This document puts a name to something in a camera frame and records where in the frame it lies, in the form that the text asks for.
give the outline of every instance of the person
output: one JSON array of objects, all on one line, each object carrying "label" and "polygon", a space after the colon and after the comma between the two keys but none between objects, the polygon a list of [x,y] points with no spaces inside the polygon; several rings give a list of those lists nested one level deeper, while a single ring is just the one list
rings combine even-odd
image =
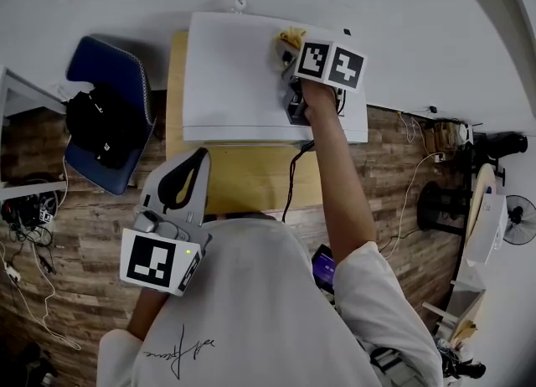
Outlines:
[{"label": "person", "polygon": [[441,357],[378,252],[332,88],[304,80],[337,311],[307,251],[274,220],[204,224],[213,236],[183,297],[142,289],[126,330],[100,341],[97,386],[380,386],[365,351],[393,348],[426,385]]}]

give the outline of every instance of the sleeve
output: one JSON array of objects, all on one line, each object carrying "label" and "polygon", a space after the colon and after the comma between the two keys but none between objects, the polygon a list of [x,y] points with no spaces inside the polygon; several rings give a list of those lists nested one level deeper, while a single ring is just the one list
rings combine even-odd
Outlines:
[{"label": "sleeve", "polygon": [[100,340],[97,387],[131,385],[132,367],[143,342],[126,330],[112,330]]},{"label": "sleeve", "polygon": [[430,387],[443,385],[434,341],[375,243],[338,265],[333,290],[341,317],[357,339],[400,351]]}]

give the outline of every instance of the white t-shirt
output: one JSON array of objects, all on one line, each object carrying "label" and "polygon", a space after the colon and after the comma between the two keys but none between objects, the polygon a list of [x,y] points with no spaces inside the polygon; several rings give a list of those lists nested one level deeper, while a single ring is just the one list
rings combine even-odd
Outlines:
[{"label": "white t-shirt", "polygon": [[280,222],[213,222],[183,297],[169,297],[145,341],[100,341],[97,387],[380,386],[358,342],[396,348],[429,386],[441,358],[375,243],[335,270],[340,315],[312,279],[307,251]]}]

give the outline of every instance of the hand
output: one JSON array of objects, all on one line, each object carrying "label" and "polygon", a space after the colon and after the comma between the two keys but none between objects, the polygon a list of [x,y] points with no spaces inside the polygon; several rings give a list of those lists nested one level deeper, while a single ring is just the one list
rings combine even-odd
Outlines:
[{"label": "hand", "polygon": [[317,118],[337,117],[337,102],[331,86],[301,79],[301,91],[307,103],[305,117],[309,122]]}]

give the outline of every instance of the white board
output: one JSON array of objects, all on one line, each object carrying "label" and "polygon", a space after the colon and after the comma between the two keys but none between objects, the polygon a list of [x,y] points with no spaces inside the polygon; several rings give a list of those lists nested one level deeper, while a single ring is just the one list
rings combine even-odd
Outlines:
[{"label": "white board", "polygon": [[[295,142],[312,139],[309,126],[291,125],[272,59],[274,37],[290,26],[307,37],[359,50],[345,34],[283,19],[234,13],[194,13],[188,35],[183,92],[183,138],[196,142]],[[363,85],[366,85],[366,70]],[[347,93],[341,123],[349,142],[366,142],[364,89]]]}]

